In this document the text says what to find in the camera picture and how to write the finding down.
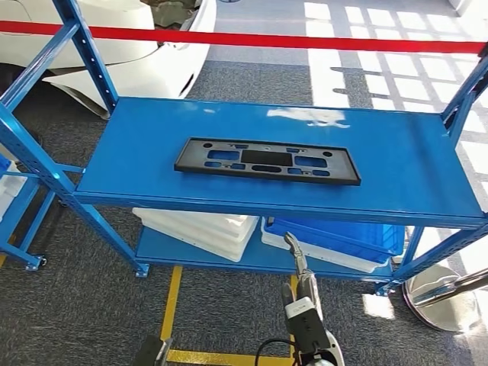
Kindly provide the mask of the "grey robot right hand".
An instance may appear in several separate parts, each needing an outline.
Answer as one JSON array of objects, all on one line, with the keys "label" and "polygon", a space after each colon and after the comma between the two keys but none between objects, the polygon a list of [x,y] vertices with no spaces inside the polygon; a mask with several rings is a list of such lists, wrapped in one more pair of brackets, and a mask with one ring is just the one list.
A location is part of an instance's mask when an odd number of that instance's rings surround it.
[{"label": "grey robot right hand", "polygon": [[299,298],[308,297],[317,310],[320,320],[323,322],[322,306],[315,273],[308,267],[305,255],[295,236],[290,232],[286,232],[284,239],[290,246],[290,252],[295,261],[297,277],[296,295]]}]

